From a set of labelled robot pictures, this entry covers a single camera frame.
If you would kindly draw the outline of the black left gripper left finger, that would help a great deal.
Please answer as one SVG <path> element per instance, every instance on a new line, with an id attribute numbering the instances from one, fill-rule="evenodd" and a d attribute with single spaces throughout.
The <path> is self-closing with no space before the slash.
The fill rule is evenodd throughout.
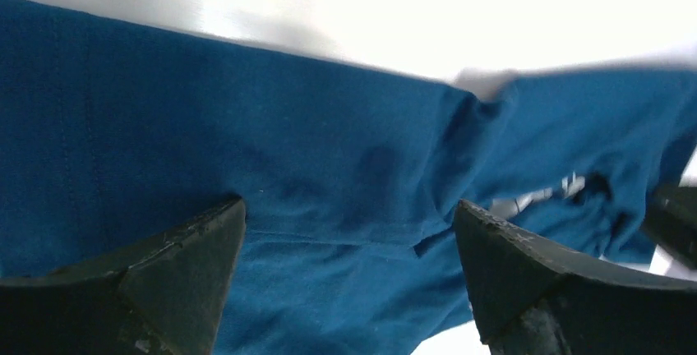
<path id="1" fill-rule="evenodd" d="M 2 353 L 212 353 L 245 216 L 235 198 L 50 274 L 2 279 Z"/>

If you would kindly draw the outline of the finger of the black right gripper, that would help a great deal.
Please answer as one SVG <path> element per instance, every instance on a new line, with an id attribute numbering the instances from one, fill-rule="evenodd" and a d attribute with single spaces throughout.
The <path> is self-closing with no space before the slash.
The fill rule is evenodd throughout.
<path id="1" fill-rule="evenodd" d="M 674 260 L 696 270 L 696 186 L 661 185 L 641 228 Z"/>

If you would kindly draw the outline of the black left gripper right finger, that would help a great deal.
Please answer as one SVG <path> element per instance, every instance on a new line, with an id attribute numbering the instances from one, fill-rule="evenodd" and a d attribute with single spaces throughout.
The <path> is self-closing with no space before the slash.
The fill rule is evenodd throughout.
<path id="1" fill-rule="evenodd" d="M 695 353 L 695 282 L 572 250 L 469 201 L 453 228 L 475 325 L 492 353 Z"/>

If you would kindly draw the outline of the blue t-shirt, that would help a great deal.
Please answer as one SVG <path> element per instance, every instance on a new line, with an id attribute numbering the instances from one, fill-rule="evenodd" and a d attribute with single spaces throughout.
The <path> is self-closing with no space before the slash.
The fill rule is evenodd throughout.
<path id="1" fill-rule="evenodd" d="M 40 275 L 242 197 L 218 354 L 409 354 L 469 321 L 463 199 L 646 263 L 696 144 L 696 73 L 449 85 L 1 0 L 1 271 Z"/>

